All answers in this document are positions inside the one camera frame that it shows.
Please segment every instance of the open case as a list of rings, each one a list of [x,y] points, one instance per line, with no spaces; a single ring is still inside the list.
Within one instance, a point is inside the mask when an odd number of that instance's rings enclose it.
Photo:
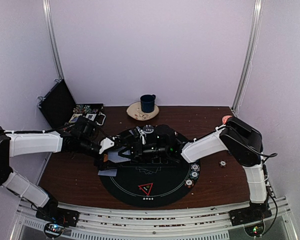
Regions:
[[[64,79],[55,80],[54,87],[44,96],[40,96],[38,108],[52,128],[66,123],[74,123],[80,115],[102,126],[105,122],[102,103],[76,104]]]

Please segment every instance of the metal frame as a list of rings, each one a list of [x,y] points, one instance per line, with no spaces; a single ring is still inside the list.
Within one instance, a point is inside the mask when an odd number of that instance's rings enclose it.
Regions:
[[[276,202],[278,216],[284,218],[289,239],[297,240],[286,198],[277,198]],[[69,227],[63,234],[66,238],[76,240],[227,240],[229,230],[243,227],[232,226],[228,212],[247,206],[249,202],[176,210],[120,210],[60,204],[61,208],[80,212],[77,227]],[[269,206],[272,217],[267,219],[271,221],[276,213],[272,200],[269,201]],[[45,221],[37,219],[35,213],[28,202],[20,202],[11,240],[19,239],[22,226],[40,231],[43,229]]]
[[[263,2],[264,2],[264,0],[255,0],[255,3],[254,3],[254,12],[253,12],[253,17],[252,17],[252,24],[251,24],[248,48],[246,50],[246,55],[245,55],[244,65],[243,65],[243,69],[242,69],[242,73],[241,73],[241,77],[240,77],[239,86],[236,91],[236,95],[235,95],[234,102],[232,105],[232,111],[235,114],[239,113],[239,107],[241,104],[241,100],[244,96],[248,78],[250,75],[251,61],[252,61],[252,57],[253,57],[254,51],[256,49],[256,46],[257,46],[257,39],[258,39],[259,30],[260,30],[261,12],[262,12],[262,8],[263,8]]]
[[[44,174],[44,171],[46,169],[46,166],[48,165],[48,162],[49,162],[51,156],[52,156],[52,152],[48,152],[46,154],[46,157],[44,158],[44,162],[42,163],[42,167],[40,168],[40,174],[35,181],[36,185],[39,185],[42,175]]]
[[[51,43],[51,47],[52,47],[52,54],[53,54],[53,61],[55,64],[55,69],[58,74],[59,80],[62,80],[62,79],[65,79],[65,77],[64,77],[64,72],[61,67],[61,61],[60,61],[59,52],[58,52],[58,48],[57,48],[55,30],[54,30],[51,9],[50,9],[50,0],[42,0],[42,3],[43,3],[43,11],[44,11],[44,16],[45,16],[45,21],[46,21],[46,25],[48,28],[50,43]]]

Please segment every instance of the wooden table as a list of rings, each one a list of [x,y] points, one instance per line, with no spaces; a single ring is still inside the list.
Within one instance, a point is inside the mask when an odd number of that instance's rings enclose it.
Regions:
[[[144,124],[167,124],[189,139],[199,138],[222,124],[231,115],[228,107],[161,106],[154,119],[140,122],[126,114],[127,107],[105,107],[103,127],[109,135]],[[207,156],[201,161],[201,172],[191,193],[179,201],[156,209],[186,209],[240,203],[249,200],[249,188],[243,168],[226,151]],[[226,161],[220,167],[219,161]],[[98,177],[93,158],[83,154],[54,153],[40,184],[60,202],[88,207],[140,209],[120,202],[110,195]]]

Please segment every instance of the white wall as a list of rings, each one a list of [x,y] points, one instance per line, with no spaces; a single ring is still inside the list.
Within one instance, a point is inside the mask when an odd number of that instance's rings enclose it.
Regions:
[[[57,78],[42,1],[0,0],[0,126],[46,129],[36,107]],[[15,157],[11,165],[35,181],[46,154]],[[8,239],[19,200],[0,187],[0,240]]]
[[[263,133],[270,180],[300,230],[300,0],[266,0],[239,117]]]
[[[254,0],[54,0],[66,82],[79,103],[230,106]]]

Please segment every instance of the cable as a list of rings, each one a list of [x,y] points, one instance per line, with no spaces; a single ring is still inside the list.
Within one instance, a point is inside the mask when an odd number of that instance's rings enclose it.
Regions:
[[[45,214],[43,211],[41,211],[33,202],[31,202],[31,201],[29,201],[29,202],[31,203],[31,209],[32,210],[41,213],[43,216],[45,216],[46,218],[48,218],[49,221],[52,221],[53,223],[56,223],[56,220],[54,220],[52,217],[49,217],[47,214]]]
[[[267,157],[265,160],[263,160],[263,164],[265,164],[268,159],[269,159],[269,157]]]
[[[74,125],[79,125],[79,124],[83,124],[82,122],[74,122],[74,123],[67,123],[65,125],[56,127],[56,128],[52,128],[49,130],[22,130],[22,131],[5,131],[4,134],[42,134],[42,133],[52,133],[54,131],[60,130],[60,129],[64,129],[64,128],[70,128],[73,127]]]
[[[271,193],[268,193],[269,194],[269,197],[272,199],[274,205],[275,205],[275,216],[274,216],[274,219],[270,225],[270,227],[262,234],[262,236],[264,236],[267,232],[269,232],[269,230],[272,228],[272,226],[275,224],[275,221],[277,219],[277,216],[278,216],[278,205],[276,203],[276,200],[273,196],[271,196]]]
[[[254,152],[255,154],[258,154],[259,156],[262,156],[262,157],[265,157],[267,158],[266,160],[268,160],[268,158],[274,158],[278,155],[278,153],[274,152],[270,155],[266,155],[266,154],[263,154],[261,152],[258,152],[257,150],[255,150],[254,148],[252,148],[251,146],[249,146],[246,141],[243,139],[243,137],[238,133],[238,131],[232,127],[232,126],[228,126],[228,125],[225,125],[225,126],[222,126],[220,128],[218,128],[218,130],[221,130],[221,129],[224,129],[224,128],[227,128],[227,129],[231,129],[237,136],[238,138],[242,141],[242,143],[248,148],[250,149],[252,152]]]

